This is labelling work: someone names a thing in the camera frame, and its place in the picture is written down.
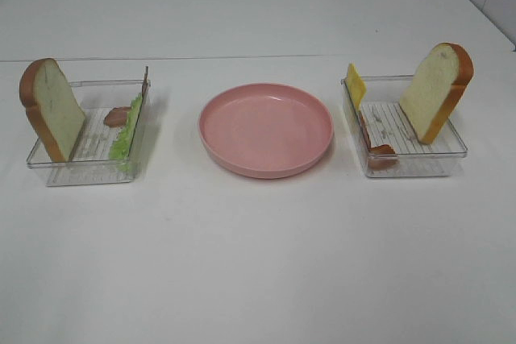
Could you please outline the bacon strip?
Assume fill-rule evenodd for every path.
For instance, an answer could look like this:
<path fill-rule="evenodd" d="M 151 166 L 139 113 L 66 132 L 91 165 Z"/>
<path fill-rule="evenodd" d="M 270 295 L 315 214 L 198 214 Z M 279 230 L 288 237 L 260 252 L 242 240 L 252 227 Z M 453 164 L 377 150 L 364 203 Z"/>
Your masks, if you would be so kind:
<path fill-rule="evenodd" d="M 145 102 L 145 98 L 147 95 L 149 82 L 148 82 L 148 74 L 149 67 L 146 65 L 144 70 L 144 79 L 141 86 L 141 91 L 136 98 L 136 100 L 140 101 L 140 105 L 142 106 Z M 108 115 L 104 118 L 103 123 L 111 128 L 121 127 L 127 124 L 129 120 L 129 113 L 135 110 L 135 103 L 131 106 L 120 106 L 113 108 Z"/>
<path fill-rule="evenodd" d="M 359 112 L 360 129 L 364 136 L 365 145 L 368 151 L 368 167 L 372 170 L 379 171 L 391 168 L 397 164 L 398 158 L 394 149 L 388 144 L 381 144 L 373 147 L 368 133 L 368 129 L 364 120 L 364 116 Z"/>

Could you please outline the green lettuce leaf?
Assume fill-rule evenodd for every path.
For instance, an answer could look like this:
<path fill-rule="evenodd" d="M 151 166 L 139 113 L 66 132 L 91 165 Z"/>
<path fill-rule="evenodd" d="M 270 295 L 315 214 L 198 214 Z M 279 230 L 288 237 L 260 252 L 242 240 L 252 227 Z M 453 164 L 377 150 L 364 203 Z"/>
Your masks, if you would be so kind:
<path fill-rule="evenodd" d="M 129 156 L 132 140 L 135 133 L 136 123 L 138 121 L 139 113 L 141 110 L 140 101 L 134 98 L 131 101 L 130 106 L 134 103 L 135 110 L 129 113 L 129 120 L 127 124 L 121 126 L 120 132 L 117 134 L 116 139 L 110 146 L 109 158 L 111 160 L 125 160 Z"/>

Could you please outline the bread slice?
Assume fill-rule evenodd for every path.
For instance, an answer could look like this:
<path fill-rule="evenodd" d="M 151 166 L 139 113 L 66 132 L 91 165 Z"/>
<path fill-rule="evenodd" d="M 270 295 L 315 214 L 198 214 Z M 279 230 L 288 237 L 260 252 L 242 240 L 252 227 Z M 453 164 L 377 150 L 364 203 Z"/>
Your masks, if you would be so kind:
<path fill-rule="evenodd" d="M 459 44 L 437 44 L 419 64 L 399 104 L 420 143 L 434 142 L 473 75 L 472 59 Z"/>
<path fill-rule="evenodd" d="M 70 161 L 85 113 L 53 58 L 28 65 L 19 82 L 19 99 L 51 161 Z"/>

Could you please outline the pink round plate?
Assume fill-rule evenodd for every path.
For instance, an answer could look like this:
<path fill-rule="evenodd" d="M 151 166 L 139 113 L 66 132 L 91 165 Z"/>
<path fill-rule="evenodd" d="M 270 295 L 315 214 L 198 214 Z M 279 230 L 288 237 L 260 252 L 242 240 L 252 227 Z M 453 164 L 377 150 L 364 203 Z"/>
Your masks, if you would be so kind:
<path fill-rule="evenodd" d="M 198 128 L 217 164 L 258 179 L 306 171 L 320 161 L 334 136 L 330 112 L 316 97 L 273 83 L 220 93 L 203 108 Z"/>

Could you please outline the yellow cheese slice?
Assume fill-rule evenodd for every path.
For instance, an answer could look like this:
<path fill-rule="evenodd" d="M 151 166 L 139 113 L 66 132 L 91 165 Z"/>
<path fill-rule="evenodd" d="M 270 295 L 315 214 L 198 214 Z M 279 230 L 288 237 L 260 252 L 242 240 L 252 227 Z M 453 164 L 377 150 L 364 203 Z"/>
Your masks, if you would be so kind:
<path fill-rule="evenodd" d="M 347 91 L 352 99 L 352 104 L 354 105 L 355 110 L 359 111 L 362 99 L 367 93 L 367 86 L 353 63 L 348 65 L 347 75 L 344 80 L 347 86 Z"/>

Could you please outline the right clear plastic container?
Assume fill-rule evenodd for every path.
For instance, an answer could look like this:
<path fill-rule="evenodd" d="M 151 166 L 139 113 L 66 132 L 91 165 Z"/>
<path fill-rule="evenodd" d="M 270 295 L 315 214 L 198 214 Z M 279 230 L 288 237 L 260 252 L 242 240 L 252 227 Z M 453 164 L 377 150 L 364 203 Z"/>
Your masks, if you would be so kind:
<path fill-rule="evenodd" d="M 364 174 L 370 178 L 450 176 L 468 149 L 451 122 L 446 122 L 433 143 L 420 143 L 399 106 L 398 100 L 412 81 L 411 75 L 365 77 L 367 86 L 356 111 L 345 80 L 343 112 Z M 364 116 L 373 147 L 390 145 L 398 158 L 391 168 L 375 171 L 368 167 L 368 151 L 360 129 L 359 112 Z"/>

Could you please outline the clear plastic container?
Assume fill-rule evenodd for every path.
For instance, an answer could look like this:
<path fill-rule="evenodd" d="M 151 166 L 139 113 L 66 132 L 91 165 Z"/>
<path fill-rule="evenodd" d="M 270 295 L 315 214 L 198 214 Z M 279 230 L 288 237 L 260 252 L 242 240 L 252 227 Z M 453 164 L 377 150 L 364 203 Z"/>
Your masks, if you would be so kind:
<path fill-rule="evenodd" d="M 37 140 L 27 157 L 27 167 L 48 187 L 133 181 L 143 158 L 140 153 L 149 116 L 148 99 L 143 99 L 128 155 L 123 159 L 110 158 L 111 145 L 120 129 L 105 125 L 104 118 L 114 108 L 129 106 L 142 89 L 150 88 L 150 80 L 76 81 L 70 85 L 86 116 L 72 159 L 52 162 Z"/>
<path fill-rule="evenodd" d="M 399 106 L 398 100 L 412 81 L 411 75 L 365 77 L 367 86 L 356 111 L 345 80 L 343 112 L 364 174 L 370 178 L 450 176 L 468 149 L 451 122 L 446 122 L 433 143 L 420 143 Z M 398 158 L 391 168 L 375 171 L 368 167 L 368 151 L 360 129 L 359 112 L 364 116 L 373 147 L 390 145 Z"/>

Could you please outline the left clear plastic container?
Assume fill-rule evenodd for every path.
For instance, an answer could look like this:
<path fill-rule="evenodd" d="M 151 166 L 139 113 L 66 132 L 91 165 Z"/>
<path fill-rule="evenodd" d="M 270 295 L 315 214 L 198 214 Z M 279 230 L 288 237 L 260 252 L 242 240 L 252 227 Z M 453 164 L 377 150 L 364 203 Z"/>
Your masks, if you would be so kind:
<path fill-rule="evenodd" d="M 133 181 L 143 158 L 140 153 L 149 116 L 148 99 L 143 99 L 128 155 L 123 159 L 110 158 L 111 145 L 120 129 L 105 125 L 104 118 L 114 108 L 129 106 L 142 89 L 150 88 L 150 80 L 76 81 L 70 85 L 86 116 L 72 159 L 52 162 L 37 140 L 27 157 L 27 167 L 48 187 Z"/>

